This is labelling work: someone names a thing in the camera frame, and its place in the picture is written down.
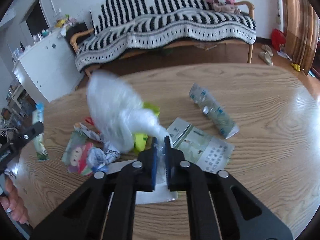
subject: slipper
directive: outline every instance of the slipper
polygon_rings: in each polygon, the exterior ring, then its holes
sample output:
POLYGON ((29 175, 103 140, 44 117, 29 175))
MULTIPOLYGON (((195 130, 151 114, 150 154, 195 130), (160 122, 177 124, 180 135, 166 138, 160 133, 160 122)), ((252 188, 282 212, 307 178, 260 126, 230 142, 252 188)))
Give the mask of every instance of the slipper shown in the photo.
POLYGON ((267 53, 270 55, 270 57, 273 57, 273 52, 272 52, 271 48, 270 48, 268 45, 263 45, 261 48, 262 48, 265 52, 267 52, 267 53))
POLYGON ((267 52, 259 52, 259 58, 261 58, 267 65, 273 66, 271 57, 267 52))

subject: striped curtain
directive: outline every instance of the striped curtain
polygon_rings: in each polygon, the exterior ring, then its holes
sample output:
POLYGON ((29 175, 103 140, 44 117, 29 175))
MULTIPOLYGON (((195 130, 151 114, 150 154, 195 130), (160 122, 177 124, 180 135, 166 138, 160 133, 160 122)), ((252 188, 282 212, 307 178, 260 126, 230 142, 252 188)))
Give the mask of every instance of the striped curtain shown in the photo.
POLYGON ((283 0, 284 51, 308 75, 316 53, 319 18, 308 0, 283 0))

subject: human hand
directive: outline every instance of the human hand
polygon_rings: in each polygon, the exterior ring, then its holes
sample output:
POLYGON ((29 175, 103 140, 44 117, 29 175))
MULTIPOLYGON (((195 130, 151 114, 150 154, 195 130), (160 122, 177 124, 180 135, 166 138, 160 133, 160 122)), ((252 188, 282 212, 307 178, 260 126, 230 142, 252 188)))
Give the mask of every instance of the human hand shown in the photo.
POLYGON ((11 209, 13 220, 24 224, 28 221, 28 211, 23 204, 22 198, 18 196, 18 190, 7 176, 5 179, 5 190, 9 193, 8 197, 0 197, 0 203, 4 210, 11 209))

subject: wooden table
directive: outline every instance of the wooden table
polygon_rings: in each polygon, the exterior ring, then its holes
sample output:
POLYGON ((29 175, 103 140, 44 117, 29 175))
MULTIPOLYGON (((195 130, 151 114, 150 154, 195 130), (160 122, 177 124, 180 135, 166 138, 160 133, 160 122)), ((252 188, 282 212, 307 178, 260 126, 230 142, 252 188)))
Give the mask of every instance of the wooden table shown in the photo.
MULTIPOLYGON (((226 167, 285 224, 294 237, 320 204, 320 111, 305 87, 279 67, 205 64, 124 76, 145 101, 160 106, 168 127, 180 116, 220 137, 188 98, 194 82, 207 87, 240 127, 227 141, 236 147, 226 167)), ((37 162, 33 144, 24 148, 15 181, 36 226, 86 177, 68 174, 61 162, 75 122, 89 116, 86 91, 45 108, 45 147, 50 161, 37 162)), ((185 196, 136 207, 134 239, 189 239, 185 196)))

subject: sofa leg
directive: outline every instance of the sofa leg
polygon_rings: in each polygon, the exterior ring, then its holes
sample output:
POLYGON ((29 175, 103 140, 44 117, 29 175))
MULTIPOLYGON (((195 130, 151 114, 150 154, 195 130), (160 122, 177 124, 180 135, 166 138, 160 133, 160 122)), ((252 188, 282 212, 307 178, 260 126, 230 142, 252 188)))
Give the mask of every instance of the sofa leg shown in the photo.
POLYGON ((252 53, 253 53, 253 44, 249 46, 248 64, 251 64, 252 53))
POLYGON ((89 79, 90 79, 90 78, 91 78, 90 70, 89 70, 89 69, 85 69, 84 71, 85 71, 85 73, 87 74, 87 76, 88 76, 89 79))

